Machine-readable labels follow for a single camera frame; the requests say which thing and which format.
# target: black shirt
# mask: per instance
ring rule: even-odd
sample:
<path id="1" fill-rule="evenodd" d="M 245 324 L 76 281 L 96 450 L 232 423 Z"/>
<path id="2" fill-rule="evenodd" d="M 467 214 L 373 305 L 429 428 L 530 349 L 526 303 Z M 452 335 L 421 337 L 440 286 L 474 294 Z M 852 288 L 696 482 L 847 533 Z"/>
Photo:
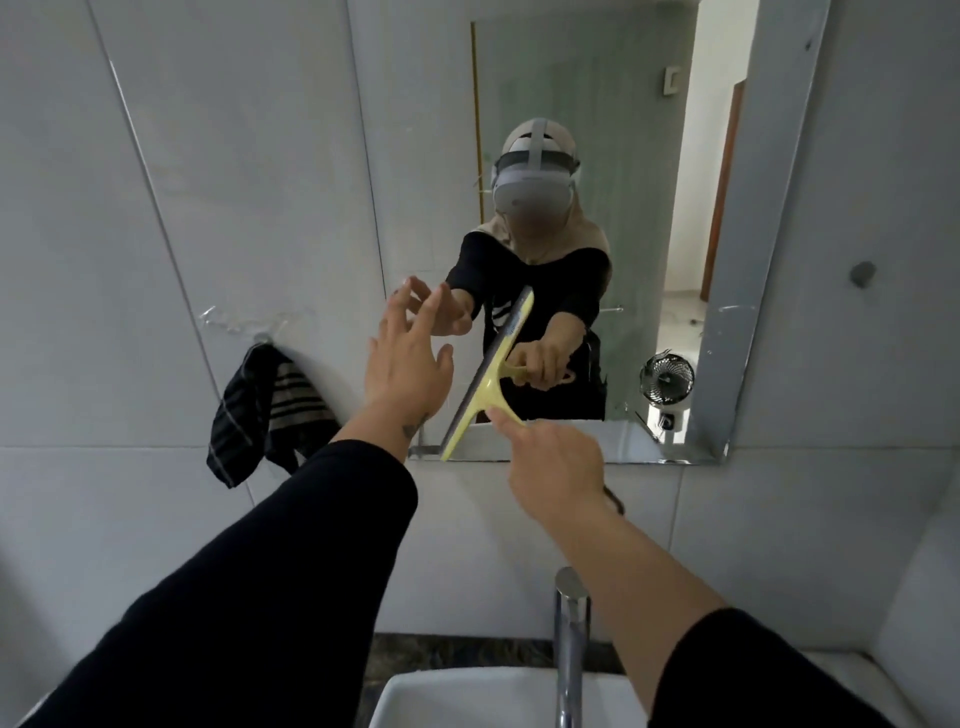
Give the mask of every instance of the black shirt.
<path id="1" fill-rule="evenodd" d="M 510 316 L 524 286 L 534 289 L 534 307 L 517 342 L 538 341 L 555 313 L 571 313 L 587 327 L 584 343 L 567 364 L 575 376 L 571 384 L 549 392 L 515 387 L 508 379 L 503 395 L 523 420 L 602 420 L 607 390 L 600 374 L 600 340 L 590 329 L 600 311 L 600 298 L 610 278 L 607 254 L 595 249 L 574 251 L 542 265 L 528 265 L 485 232 L 464 237 L 460 259 L 446 277 L 450 288 L 473 297 L 475 319 L 484 310 L 484 351 Z"/>
<path id="2" fill-rule="evenodd" d="M 392 455 L 327 446 L 137 599 L 24 725 L 349 728 L 416 508 Z M 733 609 L 677 645 L 650 724 L 889 726 Z"/>

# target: black towel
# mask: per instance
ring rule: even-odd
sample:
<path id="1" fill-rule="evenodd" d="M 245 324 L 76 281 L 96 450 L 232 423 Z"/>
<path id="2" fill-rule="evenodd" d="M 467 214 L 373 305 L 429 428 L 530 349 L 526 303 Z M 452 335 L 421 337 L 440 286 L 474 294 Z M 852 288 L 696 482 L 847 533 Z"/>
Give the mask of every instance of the black towel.
<path id="1" fill-rule="evenodd" d="M 270 344 L 256 344 L 224 391 L 210 431 L 206 465 L 228 488 L 266 455 L 292 475 L 340 425 L 298 366 Z"/>

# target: black sleeve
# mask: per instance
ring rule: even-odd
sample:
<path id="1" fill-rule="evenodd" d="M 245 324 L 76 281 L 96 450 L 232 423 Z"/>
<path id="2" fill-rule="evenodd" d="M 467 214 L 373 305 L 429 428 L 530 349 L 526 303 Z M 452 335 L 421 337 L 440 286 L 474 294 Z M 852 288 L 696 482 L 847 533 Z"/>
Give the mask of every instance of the black sleeve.
<path id="1" fill-rule="evenodd" d="M 446 277 L 451 289 L 460 288 L 473 297 L 474 319 L 491 293 L 494 253 L 499 245 L 485 232 L 468 232 L 460 244 L 460 258 Z"/>
<path id="2" fill-rule="evenodd" d="M 137 599 L 25 725 L 351 726 L 416 508 L 393 456 L 327 446 Z"/>
<path id="3" fill-rule="evenodd" d="M 567 280 L 567 293 L 557 310 L 572 313 L 590 328 L 600 313 L 600 299 L 610 280 L 610 259 L 593 248 L 574 251 L 565 259 L 576 274 Z"/>
<path id="4" fill-rule="evenodd" d="M 693 725 L 890 723 L 787 644 L 735 609 L 684 635 L 657 687 L 651 728 Z"/>

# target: sink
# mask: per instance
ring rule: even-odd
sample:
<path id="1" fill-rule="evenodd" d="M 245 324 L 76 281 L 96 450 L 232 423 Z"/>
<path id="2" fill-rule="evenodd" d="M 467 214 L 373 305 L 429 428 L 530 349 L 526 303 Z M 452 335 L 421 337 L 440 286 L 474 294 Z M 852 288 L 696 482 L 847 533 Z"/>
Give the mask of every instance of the sink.
<path id="1" fill-rule="evenodd" d="M 371 728 L 553 728 L 557 671 L 466 667 L 409 672 L 383 689 Z M 584 675 L 586 728 L 646 726 L 630 681 Z"/>

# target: faucet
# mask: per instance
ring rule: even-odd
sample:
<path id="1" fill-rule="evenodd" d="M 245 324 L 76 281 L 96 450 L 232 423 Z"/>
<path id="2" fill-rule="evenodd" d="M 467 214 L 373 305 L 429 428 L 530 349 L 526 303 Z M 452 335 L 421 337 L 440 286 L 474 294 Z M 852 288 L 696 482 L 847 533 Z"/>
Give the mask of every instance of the faucet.
<path id="1" fill-rule="evenodd" d="M 557 728 L 583 728 L 584 653 L 590 639 L 590 595 L 572 567 L 557 571 L 553 662 L 557 666 Z"/>

